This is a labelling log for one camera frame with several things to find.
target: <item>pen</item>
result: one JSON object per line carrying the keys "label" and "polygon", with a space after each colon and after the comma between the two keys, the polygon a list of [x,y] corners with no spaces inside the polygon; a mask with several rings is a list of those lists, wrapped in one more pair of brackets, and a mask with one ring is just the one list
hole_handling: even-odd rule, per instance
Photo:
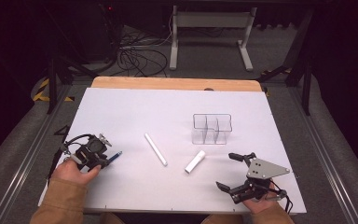
{"label": "pen", "polygon": [[112,161],[114,161],[115,159],[117,159],[117,158],[121,155],[121,153],[123,153],[123,152],[122,152],[122,151],[119,151],[119,152],[116,153],[113,157],[111,157],[111,158],[109,159],[109,163],[112,162]]}
{"label": "pen", "polygon": [[162,164],[164,166],[167,166],[168,163],[167,161],[165,161],[164,157],[161,155],[161,153],[159,152],[158,148],[156,147],[156,145],[154,144],[154,142],[152,141],[152,139],[150,138],[149,134],[145,133],[145,137],[147,142],[149,142],[150,146],[153,148],[153,150],[156,152],[159,160],[162,162]]}

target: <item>forearm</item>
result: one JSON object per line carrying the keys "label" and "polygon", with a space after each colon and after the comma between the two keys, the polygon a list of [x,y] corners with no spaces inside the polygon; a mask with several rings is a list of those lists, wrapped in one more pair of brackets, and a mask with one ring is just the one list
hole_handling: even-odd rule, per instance
{"label": "forearm", "polygon": [[87,188],[51,178],[42,204],[34,213],[34,223],[81,223]]}
{"label": "forearm", "polygon": [[254,224],[293,224],[289,215],[276,203],[270,208],[252,214]]}

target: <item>electrical wire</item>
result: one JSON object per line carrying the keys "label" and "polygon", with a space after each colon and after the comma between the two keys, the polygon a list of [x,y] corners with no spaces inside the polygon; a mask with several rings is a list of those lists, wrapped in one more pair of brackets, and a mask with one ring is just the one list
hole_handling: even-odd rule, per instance
{"label": "electrical wire", "polygon": [[[280,188],[277,184],[275,184],[275,182],[273,182],[272,180],[270,180],[270,182],[271,182],[278,190],[281,190],[281,188]],[[284,208],[284,211],[286,211],[287,214],[290,214],[290,212],[292,211],[292,208],[293,208],[293,203],[292,203],[292,201],[290,200],[289,196],[286,195],[285,198],[286,198],[287,202],[286,202],[286,206],[285,206],[285,208]]]}
{"label": "electrical wire", "polygon": [[[142,53],[147,52],[155,53],[160,56],[163,60],[163,63],[158,63],[150,58],[145,57]],[[150,64],[156,65],[159,69],[154,72],[146,73],[144,70]],[[167,67],[168,59],[161,52],[154,49],[136,49],[135,47],[126,47],[119,50],[117,65],[122,71],[112,74],[117,75],[120,73],[127,72],[127,76],[130,75],[130,71],[135,71],[135,77],[151,77],[154,75],[158,75],[161,72],[166,77],[165,68]]]}
{"label": "electrical wire", "polygon": [[80,138],[83,138],[83,137],[92,137],[92,134],[90,134],[90,133],[81,134],[81,135],[79,135],[78,137],[75,137],[75,138],[69,140],[69,141],[66,142],[64,145],[65,145],[66,147],[67,147],[67,146],[70,146],[73,142],[75,142],[75,140],[80,139]]}
{"label": "electrical wire", "polygon": [[[102,73],[102,72],[108,70],[109,68],[111,68],[113,65],[115,65],[115,63],[116,63],[116,61],[110,60],[109,63],[107,63],[106,65],[104,65],[104,66],[102,66],[102,67],[95,68],[95,69],[92,69],[92,70],[89,69],[89,70],[90,70],[91,72],[94,72],[94,73],[96,73],[96,74],[99,74],[99,73]],[[87,74],[84,74],[84,73],[82,73],[82,72],[79,72],[77,69],[75,69],[75,68],[73,68],[73,67],[70,69],[70,71],[71,71],[72,75],[77,76],[77,77],[87,76]]]}

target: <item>white table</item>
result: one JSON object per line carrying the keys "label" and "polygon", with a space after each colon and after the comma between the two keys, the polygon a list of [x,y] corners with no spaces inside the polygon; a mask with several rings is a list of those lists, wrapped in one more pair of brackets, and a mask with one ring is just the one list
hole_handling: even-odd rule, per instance
{"label": "white table", "polygon": [[[192,116],[197,113],[231,115],[232,133],[226,145],[191,143]],[[93,87],[82,99],[67,140],[84,133],[103,133],[113,145],[105,152],[108,157],[123,151],[89,184],[87,211],[245,213],[245,206],[234,204],[215,184],[234,188],[246,179],[246,164],[231,160],[228,153],[254,152],[259,159],[292,170],[262,91]],[[161,164],[145,133],[158,146],[167,166]],[[206,158],[189,175],[185,168],[200,150],[206,152]],[[294,204],[292,212],[305,213],[294,174],[277,176],[274,181],[287,190]]]}

